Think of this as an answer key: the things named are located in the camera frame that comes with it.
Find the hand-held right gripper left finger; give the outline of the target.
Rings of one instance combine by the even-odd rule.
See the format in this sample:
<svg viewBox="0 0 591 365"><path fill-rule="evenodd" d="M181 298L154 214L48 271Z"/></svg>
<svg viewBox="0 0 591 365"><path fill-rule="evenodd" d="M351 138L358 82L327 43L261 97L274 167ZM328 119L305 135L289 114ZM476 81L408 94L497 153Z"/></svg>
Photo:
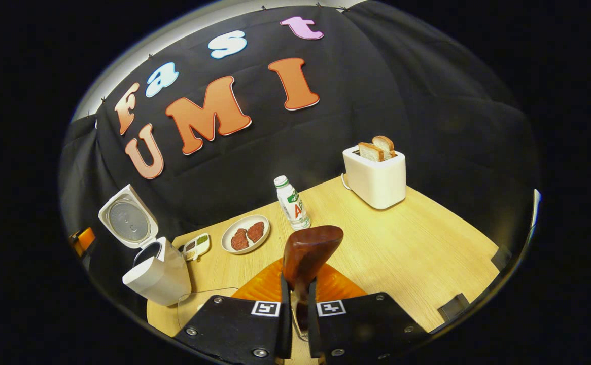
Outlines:
<svg viewBox="0 0 591 365"><path fill-rule="evenodd" d="M182 296L173 338L216 364L283 364L291 357L291 319L282 259L277 259L241 288Z"/></svg>

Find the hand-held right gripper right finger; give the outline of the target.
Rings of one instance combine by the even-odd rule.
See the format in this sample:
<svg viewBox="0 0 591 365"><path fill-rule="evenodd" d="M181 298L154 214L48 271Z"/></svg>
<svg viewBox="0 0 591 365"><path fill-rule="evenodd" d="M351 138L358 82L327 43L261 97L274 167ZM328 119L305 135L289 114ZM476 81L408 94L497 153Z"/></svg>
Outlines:
<svg viewBox="0 0 591 365"><path fill-rule="evenodd" d="M403 364L430 334L388 293L365 293L324 264L309 285L308 335L320 364Z"/></svg>

